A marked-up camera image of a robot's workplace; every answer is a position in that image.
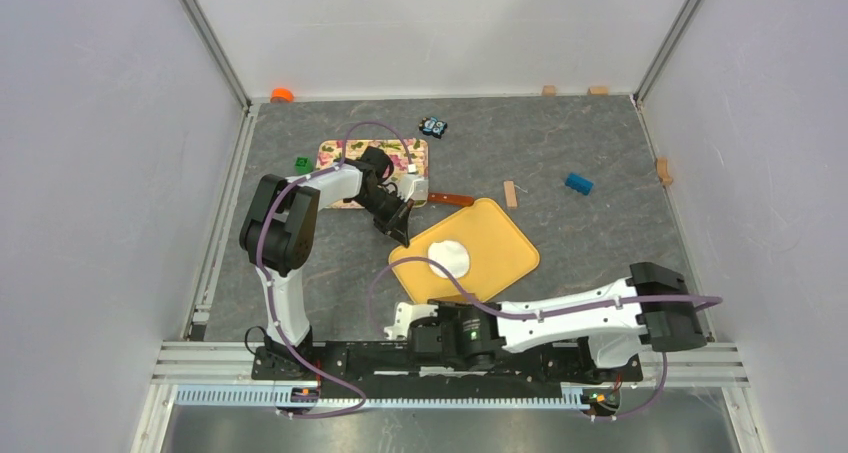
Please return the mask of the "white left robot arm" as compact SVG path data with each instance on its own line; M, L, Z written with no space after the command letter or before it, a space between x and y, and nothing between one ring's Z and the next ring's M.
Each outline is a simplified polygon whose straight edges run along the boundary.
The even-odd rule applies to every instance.
M428 181L410 165L393 182L393 167L387 153L369 147L354 160L288 178L268 174L258 183L239 245L264 289L264 349L276 356L276 367L290 380L306 378L314 367L302 268L313 249L319 212L337 202L357 203L372 215L380 233L402 246L410 243L409 216L426 196Z

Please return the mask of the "white dough ball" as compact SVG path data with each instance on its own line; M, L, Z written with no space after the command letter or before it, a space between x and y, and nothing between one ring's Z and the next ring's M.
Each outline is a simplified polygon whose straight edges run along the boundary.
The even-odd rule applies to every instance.
M440 267L430 265L430 269L441 278L447 277L444 270L459 279L471 269L470 253L463 244L455 240L431 243L427 249L427 257L440 265Z

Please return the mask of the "yellow cutting mat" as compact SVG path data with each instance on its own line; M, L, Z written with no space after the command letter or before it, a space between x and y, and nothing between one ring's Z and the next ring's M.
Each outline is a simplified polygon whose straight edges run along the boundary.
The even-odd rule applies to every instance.
M470 269L458 282L483 302L492 300L540 263L535 246L489 198L480 198L419 233L409 247L395 248L388 260L393 263L425 257L431 244L445 240L456 241L468 251ZM448 279L439 277L425 262L401 264L393 268L393 273L414 303L465 300Z

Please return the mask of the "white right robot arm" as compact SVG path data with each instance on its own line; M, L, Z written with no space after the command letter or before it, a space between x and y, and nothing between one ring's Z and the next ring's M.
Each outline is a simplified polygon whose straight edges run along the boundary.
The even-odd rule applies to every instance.
M566 340L582 340L580 373L602 381L644 347L659 353L698 349L707 338L700 311L714 297L690 295L684 277L652 262L589 291L529 302L484 303L464 288L463 302L401 302L389 340L406 343L412 359L455 371L490 371L507 358Z

